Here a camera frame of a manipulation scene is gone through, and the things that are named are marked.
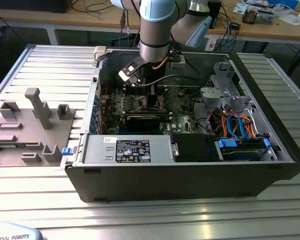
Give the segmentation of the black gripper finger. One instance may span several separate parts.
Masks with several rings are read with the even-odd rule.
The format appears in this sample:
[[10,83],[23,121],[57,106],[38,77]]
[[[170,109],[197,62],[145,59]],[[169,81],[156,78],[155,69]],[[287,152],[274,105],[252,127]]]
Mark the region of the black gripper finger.
[[147,87],[147,105],[156,105],[158,97],[158,84]]

